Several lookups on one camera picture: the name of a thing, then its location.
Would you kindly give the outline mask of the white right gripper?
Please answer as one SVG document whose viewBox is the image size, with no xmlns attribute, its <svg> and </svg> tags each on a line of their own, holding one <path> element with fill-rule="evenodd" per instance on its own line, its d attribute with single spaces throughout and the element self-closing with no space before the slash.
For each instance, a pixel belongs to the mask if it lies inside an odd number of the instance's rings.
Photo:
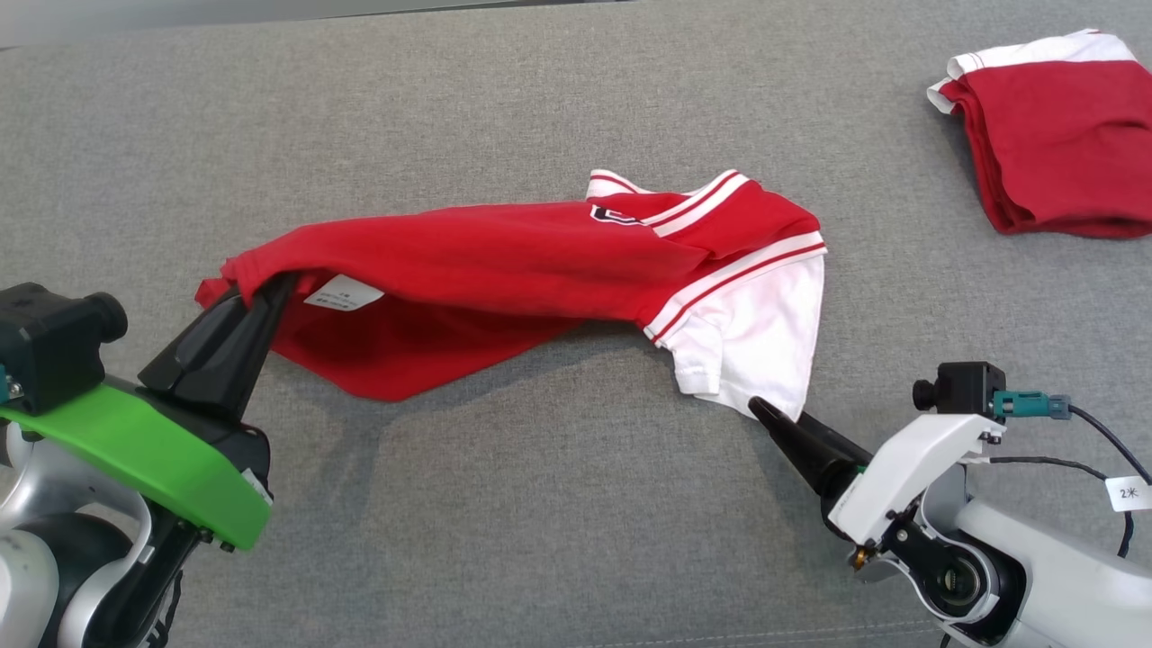
<svg viewBox="0 0 1152 648">
<path fill-rule="evenodd" d="M 859 581 L 905 578 L 942 623 L 1020 619 L 1028 575 L 1007 542 L 1020 518 L 968 493 L 967 459 L 1003 437 L 1005 424 L 977 414 L 924 414 L 871 460 L 808 410 L 795 421 L 761 397 L 748 407 L 814 495 L 840 498 L 828 520 L 859 548 Z M 857 467 L 867 468 L 857 475 Z"/>
</svg>

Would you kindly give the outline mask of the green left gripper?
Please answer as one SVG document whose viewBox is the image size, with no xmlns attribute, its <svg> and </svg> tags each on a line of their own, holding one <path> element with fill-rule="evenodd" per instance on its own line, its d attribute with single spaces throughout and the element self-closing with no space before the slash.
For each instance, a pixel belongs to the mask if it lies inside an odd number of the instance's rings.
<svg viewBox="0 0 1152 648">
<path fill-rule="evenodd" d="M 139 372 L 141 385 L 194 410 L 238 421 L 297 284 L 276 274 L 250 301 L 233 286 Z M 147 404 L 135 384 L 107 378 L 56 409 L 32 415 L 0 404 L 10 419 L 91 464 L 176 517 L 248 551 L 272 505 L 218 449 Z"/>
</svg>

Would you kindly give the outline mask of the red and white jersey shirt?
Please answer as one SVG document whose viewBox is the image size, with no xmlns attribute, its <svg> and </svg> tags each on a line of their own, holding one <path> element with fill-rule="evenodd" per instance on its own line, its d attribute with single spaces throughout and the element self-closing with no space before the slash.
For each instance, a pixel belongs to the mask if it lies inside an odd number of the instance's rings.
<svg viewBox="0 0 1152 648">
<path fill-rule="evenodd" d="M 310 224 L 227 259 L 200 306 L 297 278 L 273 349 L 370 401 L 406 399 L 578 327 L 626 321 L 670 352 L 679 392 L 789 419 L 823 319 L 814 214 L 738 171 L 655 193 L 609 171 L 584 199 Z"/>
</svg>

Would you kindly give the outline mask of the red shorts with white band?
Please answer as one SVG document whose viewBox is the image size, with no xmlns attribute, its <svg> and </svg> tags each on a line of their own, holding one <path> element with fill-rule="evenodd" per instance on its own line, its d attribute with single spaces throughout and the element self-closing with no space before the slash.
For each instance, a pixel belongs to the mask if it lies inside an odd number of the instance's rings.
<svg viewBox="0 0 1152 648">
<path fill-rule="evenodd" d="M 1152 238 L 1152 71 L 1115 33 L 958 54 L 926 95 L 963 121 L 996 233 Z"/>
</svg>

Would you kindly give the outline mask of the white partition panel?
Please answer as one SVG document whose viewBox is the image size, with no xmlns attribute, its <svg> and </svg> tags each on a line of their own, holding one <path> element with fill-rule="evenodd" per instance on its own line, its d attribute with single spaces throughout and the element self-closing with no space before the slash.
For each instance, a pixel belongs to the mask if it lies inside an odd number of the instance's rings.
<svg viewBox="0 0 1152 648">
<path fill-rule="evenodd" d="M 0 0 L 0 48 L 97 33 L 369 13 L 370 0 Z"/>
</svg>

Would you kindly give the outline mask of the grey fabric sofa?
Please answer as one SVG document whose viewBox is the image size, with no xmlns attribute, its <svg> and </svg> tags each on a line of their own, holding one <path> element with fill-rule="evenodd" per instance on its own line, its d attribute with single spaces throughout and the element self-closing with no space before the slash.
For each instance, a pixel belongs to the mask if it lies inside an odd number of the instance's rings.
<svg viewBox="0 0 1152 648">
<path fill-rule="evenodd" d="M 107 292 L 132 379 L 222 262 L 304 224 L 742 171 L 828 244 L 809 409 L 877 449 L 946 361 L 1068 394 L 1152 469 L 1152 238 L 1001 238 L 926 89 L 1137 0 L 639 0 L 212 27 L 0 53 L 0 286 Z M 591 323 L 400 404 L 271 357 L 273 517 L 199 548 L 169 648 L 938 648 L 760 423 Z"/>
</svg>

